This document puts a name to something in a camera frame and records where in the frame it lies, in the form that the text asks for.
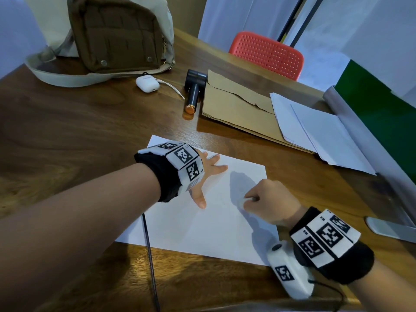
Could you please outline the person's left forearm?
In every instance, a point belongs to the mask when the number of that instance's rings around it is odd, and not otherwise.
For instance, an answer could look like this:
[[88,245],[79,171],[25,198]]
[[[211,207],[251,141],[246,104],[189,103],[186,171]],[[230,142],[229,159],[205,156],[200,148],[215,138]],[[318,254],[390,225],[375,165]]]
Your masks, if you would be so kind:
[[91,265],[161,196],[137,163],[0,220],[0,312],[32,311]]

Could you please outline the white paper sheet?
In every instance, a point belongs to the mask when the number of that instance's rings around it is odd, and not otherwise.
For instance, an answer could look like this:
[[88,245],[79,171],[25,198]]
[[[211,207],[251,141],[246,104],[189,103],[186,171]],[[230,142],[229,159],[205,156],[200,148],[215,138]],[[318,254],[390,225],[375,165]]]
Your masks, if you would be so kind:
[[297,103],[277,93],[270,93],[270,98],[275,117],[285,141],[312,153],[316,153],[315,146],[310,141],[309,136],[292,108]]
[[291,107],[322,160],[329,165],[377,174],[336,115],[298,103]]
[[188,192],[145,212],[150,246],[164,250],[269,266],[276,226],[241,209],[244,195],[267,178],[266,167],[221,154],[228,170],[207,179],[200,209]]

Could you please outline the brown fabric pouch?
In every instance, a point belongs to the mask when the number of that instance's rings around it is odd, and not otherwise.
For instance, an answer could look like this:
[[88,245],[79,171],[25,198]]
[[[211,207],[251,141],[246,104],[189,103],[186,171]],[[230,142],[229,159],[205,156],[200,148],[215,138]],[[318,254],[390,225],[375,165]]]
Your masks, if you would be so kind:
[[162,65],[156,16],[130,0],[67,0],[79,57],[94,73],[145,71]]

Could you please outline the cream canvas tote bag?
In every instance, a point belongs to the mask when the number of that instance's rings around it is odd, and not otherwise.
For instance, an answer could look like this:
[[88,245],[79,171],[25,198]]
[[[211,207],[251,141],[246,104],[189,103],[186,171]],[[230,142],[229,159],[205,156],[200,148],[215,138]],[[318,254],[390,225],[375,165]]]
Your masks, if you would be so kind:
[[[175,65],[174,26],[166,0],[130,0],[149,9],[157,18],[164,38],[162,65],[159,68],[145,71],[117,73],[94,73],[89,71],[76,49],[71,30],[67,0],[25,0],[46,40],[46,47],[25,60],[29,70],[44,83],[66,88],[91,86],[108,81],[112,78],[138,77],[143,73],[159,74],[169,71]],[[89,71],[83,75],[69,75],[47,72],[43,69],[46,63],[57,57],[76,58]]]

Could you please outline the left wristband with marker tiles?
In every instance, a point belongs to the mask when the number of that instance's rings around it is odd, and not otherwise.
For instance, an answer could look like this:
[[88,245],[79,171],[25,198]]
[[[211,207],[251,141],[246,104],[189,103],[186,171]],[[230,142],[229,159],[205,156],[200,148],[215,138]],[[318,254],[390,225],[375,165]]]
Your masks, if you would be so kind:
[[134,159],[155,174],[161,188],[158,201],[162,203],[189,191],[205,174],[200,155],[184,142],[168,140],[141,149],[134,154]]

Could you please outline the white earbuds case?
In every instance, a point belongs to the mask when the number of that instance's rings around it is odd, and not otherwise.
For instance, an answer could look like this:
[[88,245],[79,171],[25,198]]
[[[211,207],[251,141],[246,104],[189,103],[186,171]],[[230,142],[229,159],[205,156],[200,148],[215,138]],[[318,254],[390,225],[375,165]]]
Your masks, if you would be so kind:
[[144,93],[152,93],[158,91],[160,88],[158,80],[150,74],[141,75],[136,78],[136,85]]

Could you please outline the black handheld tool orange tip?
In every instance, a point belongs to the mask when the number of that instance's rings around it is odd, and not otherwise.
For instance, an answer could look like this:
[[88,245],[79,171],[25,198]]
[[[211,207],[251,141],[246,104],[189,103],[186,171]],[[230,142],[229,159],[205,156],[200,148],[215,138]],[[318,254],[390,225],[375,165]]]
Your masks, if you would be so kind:
[[205,87],[208,75],[189,69],[185,79],[185,91],[188,93],[184,111],[187,114],[194,114],[199,97],[205,94]]

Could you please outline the right wristband with marker tiles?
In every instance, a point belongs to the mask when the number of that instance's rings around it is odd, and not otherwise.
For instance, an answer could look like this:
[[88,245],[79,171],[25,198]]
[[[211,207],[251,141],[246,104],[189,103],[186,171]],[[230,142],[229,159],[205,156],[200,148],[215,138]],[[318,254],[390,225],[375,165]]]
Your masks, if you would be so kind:
[[310,207],[289,234],[299,264],[329,280],[350,284],[374,266],[374,252],[359,241],[361,233],[328,209]]

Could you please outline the green board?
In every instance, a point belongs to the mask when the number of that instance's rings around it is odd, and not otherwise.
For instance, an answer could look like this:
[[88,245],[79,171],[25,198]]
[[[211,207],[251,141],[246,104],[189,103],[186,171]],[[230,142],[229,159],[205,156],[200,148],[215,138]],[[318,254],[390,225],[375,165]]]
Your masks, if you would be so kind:
[[335,90],[416,185],[416,108],[353,60]]

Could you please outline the person's left hand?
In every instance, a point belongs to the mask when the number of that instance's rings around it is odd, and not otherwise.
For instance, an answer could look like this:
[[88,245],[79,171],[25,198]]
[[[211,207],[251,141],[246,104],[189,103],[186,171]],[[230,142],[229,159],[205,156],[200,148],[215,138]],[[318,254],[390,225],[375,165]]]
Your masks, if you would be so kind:
[[207,155],[208,155],[208,153],[207,152],[201,152],[199,149],[196,149],[196,152],[200,155],[200,158],[201,158],[202,163],[203,163],[205,174],[204,174],[203,178],[201,179],[201,181],[198,184],[196,184],[194,187],[203,187],[204,183],[206,182],[206,180],[209,177],[221,174],[221,173],[225,172],[228,169],[227,165],[208,166],[207,165]]

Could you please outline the person's right hand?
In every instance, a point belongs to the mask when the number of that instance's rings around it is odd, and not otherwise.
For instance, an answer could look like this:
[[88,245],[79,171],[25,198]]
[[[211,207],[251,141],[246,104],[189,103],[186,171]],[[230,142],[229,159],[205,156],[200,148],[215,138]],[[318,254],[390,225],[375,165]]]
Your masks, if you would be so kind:
[[279,181],[263,179],[249,192],[258,192],[261,202],[261,211],[251,214],[273,225],[292,229],[308,210]]

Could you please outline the grey rolled paper sheet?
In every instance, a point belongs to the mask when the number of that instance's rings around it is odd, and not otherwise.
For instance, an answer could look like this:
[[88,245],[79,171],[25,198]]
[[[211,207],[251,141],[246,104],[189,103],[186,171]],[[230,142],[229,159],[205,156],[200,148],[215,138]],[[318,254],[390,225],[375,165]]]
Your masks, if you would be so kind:
[[323,99],[340,118],[376,171],[376,176],[361,177],[353,176],[352,172],[341,172],[342,177],[378,218],[416,227],[416,184],[388,154],[334,86],[325,91]]

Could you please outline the brown paper envelope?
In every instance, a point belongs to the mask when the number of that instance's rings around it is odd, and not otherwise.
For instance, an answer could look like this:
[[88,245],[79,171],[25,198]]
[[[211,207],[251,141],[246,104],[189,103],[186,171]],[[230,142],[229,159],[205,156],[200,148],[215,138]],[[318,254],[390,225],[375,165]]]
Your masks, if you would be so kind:
[[202,114],[260,138],[314,154],[284,139],[270,97],[208,71]]

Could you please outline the black pole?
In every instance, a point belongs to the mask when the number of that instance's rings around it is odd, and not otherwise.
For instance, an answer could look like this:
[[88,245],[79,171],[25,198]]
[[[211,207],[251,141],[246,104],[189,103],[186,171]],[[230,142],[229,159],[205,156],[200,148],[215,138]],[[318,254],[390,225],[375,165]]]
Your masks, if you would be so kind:
[[319,9],[321,3],[323,2],[323,0],[316,0],[314,6],[311,8],[311,11],[309,12],[308,16],[306,17],[306,19],[304,20],[303,24],[301,25],[299,31],[297,32],[297,34],[295,35],[293,41],[290,44],[290,47],[294,48],[295,45],[297,44],[297,42],[299,41],[300,37],[302,36],[302,34],[304,33],[306,27],[309,25],[310,21],[312,20],[312,18],[314,17],[316,11]]
[[292,10],[291,14],[289,15],[288,20],[286,21],[280,35],[277,38],[278,42],[283,42],[285,37],[288,35],[291,27],[294,24],[294,21],[296,20],[296,17],[299,13],[299,11],[301,10],[301,8],[303,7],[304,3],[306,2],[306,0],[298,0],[297,3],[294,6],[294,9]]

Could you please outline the person's right forearm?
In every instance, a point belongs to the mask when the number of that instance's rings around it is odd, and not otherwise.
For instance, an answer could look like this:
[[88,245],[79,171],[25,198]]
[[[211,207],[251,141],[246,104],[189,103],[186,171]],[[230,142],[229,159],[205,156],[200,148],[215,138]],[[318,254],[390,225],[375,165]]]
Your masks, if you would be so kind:
[[416,287],[379,261],[347,287],[367,312],[416,312]]

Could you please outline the silver metal ruler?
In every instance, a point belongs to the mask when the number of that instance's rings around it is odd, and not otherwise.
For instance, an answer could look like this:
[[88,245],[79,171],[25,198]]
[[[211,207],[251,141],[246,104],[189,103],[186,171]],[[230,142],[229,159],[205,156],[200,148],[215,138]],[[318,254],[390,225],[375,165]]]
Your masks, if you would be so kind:
[[368,216],[364,220],[368,228],[377,235],[416,244],[416,227],[396,224]]

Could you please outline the red perforated plastic chair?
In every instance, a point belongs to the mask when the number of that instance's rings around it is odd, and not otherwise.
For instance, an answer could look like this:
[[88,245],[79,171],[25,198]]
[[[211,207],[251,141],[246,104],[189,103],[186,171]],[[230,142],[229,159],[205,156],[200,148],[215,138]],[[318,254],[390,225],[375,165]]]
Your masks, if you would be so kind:
[[294,81],[304,65],[304,56],[298,50],[251,31],[239,32],[228,52]]

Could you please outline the wristband with marker tiles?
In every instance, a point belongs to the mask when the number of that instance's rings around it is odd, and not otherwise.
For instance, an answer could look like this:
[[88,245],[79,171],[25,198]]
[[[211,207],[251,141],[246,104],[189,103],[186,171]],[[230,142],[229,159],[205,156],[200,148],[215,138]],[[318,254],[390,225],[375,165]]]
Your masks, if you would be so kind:
[[134,154],[134,159],[155,174],[161,188],[158,201],[162,203],[189,191],[205,174],[200,155],[184,142],[168,140],[141,149]]
[[329,280],[350,284],[374,266],[374,252],[359,241],[361,233],[328,209],[310,207],[289,234],[299,264]]

